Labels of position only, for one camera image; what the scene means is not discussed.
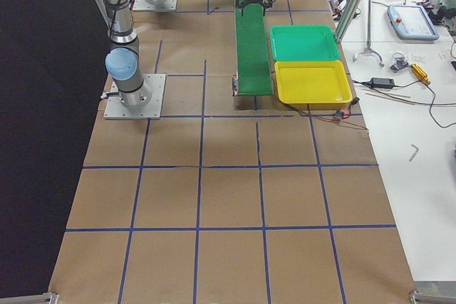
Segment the green plastic tray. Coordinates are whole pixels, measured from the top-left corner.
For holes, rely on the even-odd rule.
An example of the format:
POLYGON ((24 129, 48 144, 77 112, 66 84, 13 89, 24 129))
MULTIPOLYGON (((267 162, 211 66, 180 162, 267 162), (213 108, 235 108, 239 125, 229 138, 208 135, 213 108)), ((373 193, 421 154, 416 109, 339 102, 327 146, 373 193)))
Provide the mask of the green plastic tray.
POLYGON ((336 61, 340 57, 333 31, 326 25, 272 26, 269 35, 275 61, 336 61))

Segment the yellow plastic tray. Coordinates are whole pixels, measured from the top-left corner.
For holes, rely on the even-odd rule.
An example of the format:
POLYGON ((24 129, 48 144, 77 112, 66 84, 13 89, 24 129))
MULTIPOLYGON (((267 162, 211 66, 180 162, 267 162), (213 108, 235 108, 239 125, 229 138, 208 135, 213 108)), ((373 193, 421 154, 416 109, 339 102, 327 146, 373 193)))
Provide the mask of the yellow plastic tray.
POLYGON ((285 104, 335 108, 353 100, 340 61, 277 61, 274 69, 278 97, 285 104))

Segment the metal rod with claw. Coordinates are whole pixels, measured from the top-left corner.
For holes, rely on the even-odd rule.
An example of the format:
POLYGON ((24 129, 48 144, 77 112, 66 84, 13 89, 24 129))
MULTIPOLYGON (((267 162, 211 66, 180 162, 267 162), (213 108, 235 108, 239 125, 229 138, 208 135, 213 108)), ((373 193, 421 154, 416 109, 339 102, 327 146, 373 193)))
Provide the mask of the metal rod with claw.
POLYGON ((354 54, 353 62, 356 62, 360 56, 372 56, 377 60, 379 66, 383 68, 385 65, 382 56, 371 48, 371 2, 372 0, 368 0, 366 47, 354 54))

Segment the black power adapter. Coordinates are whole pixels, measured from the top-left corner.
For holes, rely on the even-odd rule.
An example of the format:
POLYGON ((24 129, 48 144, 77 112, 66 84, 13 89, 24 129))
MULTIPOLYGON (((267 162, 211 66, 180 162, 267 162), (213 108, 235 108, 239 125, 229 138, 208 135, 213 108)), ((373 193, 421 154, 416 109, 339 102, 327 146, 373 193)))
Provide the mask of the black power adapter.
POLYGON ((370 85, 372 88, 393 89, 395 82, 392 78, 371 78, 370 85))

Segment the teach pendant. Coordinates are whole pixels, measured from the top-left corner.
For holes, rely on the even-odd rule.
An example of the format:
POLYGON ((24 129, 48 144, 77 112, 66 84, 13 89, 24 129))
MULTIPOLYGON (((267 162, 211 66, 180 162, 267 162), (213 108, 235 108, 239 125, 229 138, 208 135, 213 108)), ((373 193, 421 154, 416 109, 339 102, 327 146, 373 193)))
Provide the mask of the teach pendant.
POLYGON ((389 5, 390 24, 399 38, 415 41, 436 41, 440 35, 422 6, 389 5))

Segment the silver hex key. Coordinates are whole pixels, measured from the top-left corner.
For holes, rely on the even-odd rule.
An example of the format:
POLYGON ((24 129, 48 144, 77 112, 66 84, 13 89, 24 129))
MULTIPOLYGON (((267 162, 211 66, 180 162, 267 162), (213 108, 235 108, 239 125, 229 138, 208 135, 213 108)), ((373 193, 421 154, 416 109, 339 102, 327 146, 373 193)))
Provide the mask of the silver hex key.
POLYGON ((410 158, 409 158, 409 162, 412 162, 416 156, 418 155, 418 152, 420 151, 419 147, 417 145, 414 145, 414 144, 411 144, 410 145, 413 149, 413 153, 411 154, 410 158))

